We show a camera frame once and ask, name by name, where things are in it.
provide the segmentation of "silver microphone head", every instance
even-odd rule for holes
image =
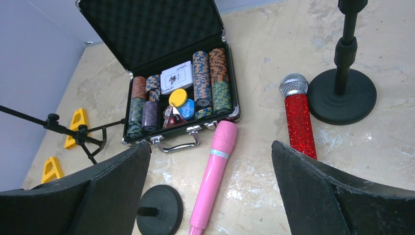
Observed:
[[[284,98],[293,94],[307,94],[307,79],[299,73],[290,73],[282,79],[279,91]]]

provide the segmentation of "case handle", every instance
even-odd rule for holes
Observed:
[[[176,152],[176,151],[180,151],[180,150],[185,150],[185,149],[190,149],[190,148],[195,148],[200,144],[200,139],[199,136],[197,135],[197,132],[199,130],[201,130],[201,126],[192,126],[192,127],[188,127],[186,129],[186,131],[189,133],[189,135],[191,135],[194,139],[195,142],[194,143],[184,143],[184,144],[179,144],[176,145],[174,147],[171,148],[165,148],[162,143],[161,140],[164,139],[163,136],[154,136],[152,137],[150,140],[153,144],[155,144],[157,146],[157,148],[163,152],[163,153],[172,153],[172,152]]]

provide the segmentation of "microphone stand pole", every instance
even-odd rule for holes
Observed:
[[[59,134],[72,136],[72,138],[75,139],[75,143],[82,147],[82,149],[87,154],[88,159],[90,159],[93,164],[97,163],[96,160],[94,159],[94,156],[97,155],[97,153],[99,153],[104,148],[105,144],[107,143],[107,127],[111,127],[111,126],[115,126],[115,125],[118,125],[118,124],[124,124],[125,123],[125,118],[123,118],[120,121],[116,121],[116,122],[109,123],[109,124],[106,124],[106,125],[98,126],[96,128],[92,128],[92,129],[88,129],[87,125],[79,125],[78,126],[78,131],[72,131],[72,130],[70,130],[70,129],[68,129],[68,128],[66,128],[66,127],[59,124],[59,122],[58,122],[59,115],[57,115],[57,114],[49,114],[49,115],[47,115],[46,121],[43,121],[43,120],[37,119],[35,117],[20,113],[18,111],[6,108],[6,107],[1,106],[1,105],[0,105],[0,112],[4,112],[4,113],[10,114],[12,116],[22,118],[24,120],[36,123],[36,124],[41,125],[45,129],[50,130],[50,131],[54,131],[54,132],[57,132]],[[97,131],[97,130],[102,130],[102,140],[101,141],[88,136],[88,134],[90,132]],[[88,150],[88,148],[85,146],[85,143],[92,143],[92,144],[98,145],[99,148],[91,153]]]
[[[357,14],[367,3],[368,0],[339,0],[345,24],[334,54],[337,68],[314,78],[307,92],[310,113],[320,121],[333,125],[352,124],[364,119],[375,106],[375,85],[363,73],[350,69],[357,52],[354,37]]]

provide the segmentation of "pink microphone head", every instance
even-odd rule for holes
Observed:
[[[236,142],[238,129],[236,124],[230,121],[221,121],[213,135],[211,148],[231,154]]]

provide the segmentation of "open briefcase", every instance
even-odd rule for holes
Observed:
[[[192,56],[197,51],[209,53],[216,48],[224,49],[231,99],[231,109],[228,112],[212,113],[199,119],[194,117],[186,123],[162,128],[163,111],[169,106],[170,95],[161,94],[157,100],[157,127],[154,131],[143,132],[141,136],[132,138],[127,134],[132,100],[129,98],[123,144],[132,145],[147,140],[166,153],[184,150],[199,145],[197,133],[200,130],[215,129],[221,120],[240,119],[231,47],[225,39],[225,27],[214,0],[78,0],[76,6],[132,76],[128,97],[132,97],[135,77],[148,78],[192,61]],[[185,91],[188,98],[194,99],[193,85]],[[190,134],[195,142],[163,147],[161,140],[184,133]]]

